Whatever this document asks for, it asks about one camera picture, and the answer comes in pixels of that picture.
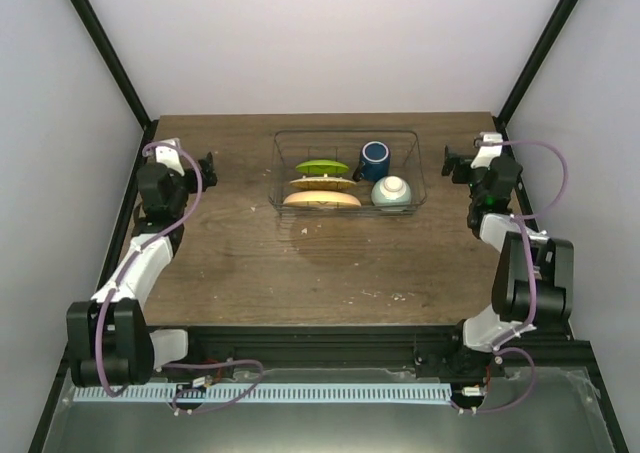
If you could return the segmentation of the pale green dotted bowl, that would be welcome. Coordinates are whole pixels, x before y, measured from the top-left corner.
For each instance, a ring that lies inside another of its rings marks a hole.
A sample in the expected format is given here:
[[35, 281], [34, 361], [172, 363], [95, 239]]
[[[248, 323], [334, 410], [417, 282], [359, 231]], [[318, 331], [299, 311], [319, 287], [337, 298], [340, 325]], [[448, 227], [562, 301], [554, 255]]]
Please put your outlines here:
[[386, 176], [375, 183], [371, 191], [374, 206], [389, 211], [402, 211], [412, 200], [412, 191], [407, 181], [398, 176]]

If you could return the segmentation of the dark blue mug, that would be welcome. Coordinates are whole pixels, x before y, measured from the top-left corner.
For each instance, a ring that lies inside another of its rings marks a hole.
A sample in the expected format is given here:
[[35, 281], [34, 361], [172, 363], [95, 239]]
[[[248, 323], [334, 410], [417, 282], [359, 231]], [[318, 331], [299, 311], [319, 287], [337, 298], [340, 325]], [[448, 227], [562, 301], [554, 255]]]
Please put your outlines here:
[[383, 142], [370, 141], [361, 148], [359, 162], [352, 174], [352, 180], [376, 183], [388, 175], [390, 162], [390, 148]]

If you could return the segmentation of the grey wire dish rack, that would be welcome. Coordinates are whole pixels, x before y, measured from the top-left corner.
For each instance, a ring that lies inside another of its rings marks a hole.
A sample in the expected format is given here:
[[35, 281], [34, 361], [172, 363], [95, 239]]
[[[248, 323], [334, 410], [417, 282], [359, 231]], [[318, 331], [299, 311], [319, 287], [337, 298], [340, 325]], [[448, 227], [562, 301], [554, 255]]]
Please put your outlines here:
[[[352, 174], [359, 162], [361, 148], [370, 141], [385, 143], [391, 150], [391, 162], [387, 176], [398, 176], [408, 182], [412, 191], [411, 204], [402, 211], [389, 211], [376, 207], [371, 201], [371, 191], [375, 183], [356, 182], [344, 191], [361, 202], [359, 208], [312, 208], [284, 206], [283, 200], [290, 194], [308, 191], [292, 187], [289, 182], [301, 178], [295, 170], [301, 162], [314, 159], [329, 159], [349, 166], [342, 177], [352, 180]], [[422, 172], [419, 140], [410, 130], [283, 130], [275, 134], [271, 187], [269, 200], [279, 213], [330, 214], [342, 216], [398, 216], [414, 213], [426, 201], [426, 190]]]

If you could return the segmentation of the lime green plate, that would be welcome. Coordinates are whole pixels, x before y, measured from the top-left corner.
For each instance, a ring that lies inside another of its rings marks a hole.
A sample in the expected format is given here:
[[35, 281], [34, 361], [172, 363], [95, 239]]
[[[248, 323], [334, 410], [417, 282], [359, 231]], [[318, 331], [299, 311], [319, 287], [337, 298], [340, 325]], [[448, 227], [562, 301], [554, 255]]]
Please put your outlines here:
[[295, 170], [306, 176], [340, 176], [349, 171], [349, 166], [335, 160], [314, 159], [297, 164]]

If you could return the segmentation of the plain peach orange plate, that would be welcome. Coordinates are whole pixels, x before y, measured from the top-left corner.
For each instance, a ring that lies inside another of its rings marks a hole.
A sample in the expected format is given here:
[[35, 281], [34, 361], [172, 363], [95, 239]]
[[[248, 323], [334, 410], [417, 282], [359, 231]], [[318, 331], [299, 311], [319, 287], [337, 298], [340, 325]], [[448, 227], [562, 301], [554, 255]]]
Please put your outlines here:
[[337, 191], [308, 190], [288, 195], [284, 206], [312, 208], [359, 208], [361, 202], [351, 194]]

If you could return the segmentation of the orange patterned plate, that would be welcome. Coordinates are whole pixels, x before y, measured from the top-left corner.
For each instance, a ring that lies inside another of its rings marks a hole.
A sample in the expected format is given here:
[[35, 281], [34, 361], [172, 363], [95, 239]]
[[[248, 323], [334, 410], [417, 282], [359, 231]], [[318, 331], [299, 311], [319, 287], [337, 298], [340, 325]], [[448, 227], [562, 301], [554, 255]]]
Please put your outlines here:
[[299, 190], [344, 191], [356, 185], [356, 182], [342, 177], [303, 176], [291, 180], [289, 184]]

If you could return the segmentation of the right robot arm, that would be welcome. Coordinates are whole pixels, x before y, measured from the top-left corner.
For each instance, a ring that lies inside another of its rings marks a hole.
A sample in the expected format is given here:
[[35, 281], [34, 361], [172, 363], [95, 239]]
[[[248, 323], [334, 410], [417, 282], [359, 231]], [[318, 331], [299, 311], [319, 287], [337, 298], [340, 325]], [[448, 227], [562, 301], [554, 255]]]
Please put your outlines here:
[[572, 312], [574, 245], [529, 228], [534, 216], [512, 211], [523, 167], [503, 151], [506, 145], [486, 134], [474, 155], [444, 149], [441, 174], [469, 187], [468, 228], [500, 254], [490, 305], [464, 320], [461, 340], [444, 351], [445, 366], [458, 376], [479, 365], [479, 352], [497, 352], [524, 333], [562, 325]]

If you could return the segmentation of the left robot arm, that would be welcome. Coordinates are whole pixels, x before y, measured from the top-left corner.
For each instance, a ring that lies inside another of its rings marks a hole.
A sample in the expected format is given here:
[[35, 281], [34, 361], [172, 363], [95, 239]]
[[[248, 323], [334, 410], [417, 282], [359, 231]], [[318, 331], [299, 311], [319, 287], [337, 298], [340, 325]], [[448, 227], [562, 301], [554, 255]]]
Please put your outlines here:
[[151, 331], [143, 309], [179, 249], [186, 219], [218, 182], [213, 156], [195, 160], [176, 139], [152, 143], [143, 153], [154, 159], [136, 174], [143, 215], [134, 222], [126, 254], [89, 300], [72, 303], [66, 313], [74, 385], [101, 387], [111, 397], [147, 383], [168, 364], [184, 377], [204, 365], [203, 350], [188, 342], [185, 330]]

